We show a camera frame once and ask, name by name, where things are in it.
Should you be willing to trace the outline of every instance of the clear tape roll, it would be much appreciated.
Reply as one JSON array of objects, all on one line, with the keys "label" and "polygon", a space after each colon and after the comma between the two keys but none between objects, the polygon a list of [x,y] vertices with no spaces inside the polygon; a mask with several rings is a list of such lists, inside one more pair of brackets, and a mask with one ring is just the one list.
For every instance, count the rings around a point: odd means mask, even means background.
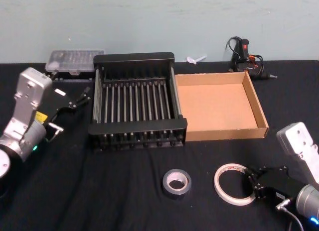
[{"label": "clear tape roll", "polygon": [[219,197],[221,197],[224,201],[226,201],[232,205],[244,206],[244,205],[250,204],[251,202],[253,202],[255,200],[254,194],[252,194],[246,198],[243,198],[243,199],[231,197],[231,196],[227,195],[222,190],[222,188],[220,187],[220,184],[219,184],[219,177],[221,176],[222,173],[224,173],[228,170],[235,170],[235,171],[239,171],[241,173],[245,173],[244,172],[245,169],[246,169],[245,166],[232,163],[232,164],[223,165],[216,171],[215,176],[214,176],[214,187],[215,187],[215,190],[216,190],[217,194],[219,195]]}]

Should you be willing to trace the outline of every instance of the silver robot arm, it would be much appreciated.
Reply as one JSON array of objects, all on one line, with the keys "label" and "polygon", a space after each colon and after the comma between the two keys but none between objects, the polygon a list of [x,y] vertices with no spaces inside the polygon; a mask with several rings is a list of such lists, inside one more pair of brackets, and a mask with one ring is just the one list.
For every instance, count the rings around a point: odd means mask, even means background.
[{"label": "silver robot arm", "polygon": [[48,95],[52,80],[33,68],[24,70],[18,80],[13,116],[0,137],[0,194],[18,163],[23,163],[45,137],[46,129],[35,113]]}]

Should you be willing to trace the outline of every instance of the silver duct tape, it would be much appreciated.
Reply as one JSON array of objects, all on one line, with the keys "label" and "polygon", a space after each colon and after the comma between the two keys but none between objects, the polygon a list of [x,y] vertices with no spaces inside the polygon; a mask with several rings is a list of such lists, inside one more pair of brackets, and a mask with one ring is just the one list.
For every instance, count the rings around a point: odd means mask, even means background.
[{"label": "silver duct tape", "polygon": [[[172,181],[179,181],[184,184],[184,186],[180,189],[173,188],[170,183]],[[172,199],[182,199],[184,196],[189,193],[191,189],[191,178],[189,174],[180,169],[172,169],[166,172],[163,177],[163,190],[164,193]]]}]

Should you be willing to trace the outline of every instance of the open cardboard box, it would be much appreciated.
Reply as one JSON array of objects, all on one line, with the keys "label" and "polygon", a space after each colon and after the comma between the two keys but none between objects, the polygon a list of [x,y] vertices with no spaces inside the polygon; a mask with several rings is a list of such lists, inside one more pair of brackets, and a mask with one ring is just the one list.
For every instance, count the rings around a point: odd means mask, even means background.
[{"label": "open cardboard box", "polygon": [[179,74],[186,141],[264,138],[268,124],[247,73]]}]

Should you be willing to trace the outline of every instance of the white plastic piece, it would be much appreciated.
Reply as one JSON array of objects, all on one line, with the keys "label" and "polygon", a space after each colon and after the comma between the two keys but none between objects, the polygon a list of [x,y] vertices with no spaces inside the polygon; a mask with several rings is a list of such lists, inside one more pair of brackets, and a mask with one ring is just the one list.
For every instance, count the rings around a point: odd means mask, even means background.
[{"label": "white plastic piece", "polygon": [[232,205],[244,206],[244,205],[250,204],[251,202],[253,202],[255,200],[255,195],[254,194],[251,194],[250,196],[248,196],[246,198],[243,198],[243,199],[238,199],[238,198],[231,197],[231,196],[227,195],[222,190],[222,188],[220,187],[220,184],[219,184],[219,177],[225,171],[235,170],[235,171],[239,171],[241,173],[245,173],[245,171],[244,171],[245,169],[246,169],[245,166],[231,163],[231,164],[226,164],[226,165],[221,166],[216,171],[215,176],[214,176],[214,187],[215,187],[215,190],[216,190],[217,194],[219,195],[219,197],[221,197],[224,201],[226,201],[226,202],[228,202],[228,203],[230,203]]},{"label": "white plastic piece", "polygon": [[285,153],[299,161],[308,182],[319,190],[319,154],[303,122],[293,123],[277,132]]},{"label": "white plastic piece", "polygon": [[60,89],[55,89],[54,90],[57,94],[60,94],[61,96],[65,96],[66,93],[64,91],[61,91]]},{"label": "white plastic piece", "polygon": [[200,58],[197,58],[197,59],[193,59],[191,57],[187,57],[186,60],[189,63],[196,64],[197,62],[199,62],[199,61],[201,61],[201,60],[203,60],[205,58],[207,58],[207,55],[201,56]]}]

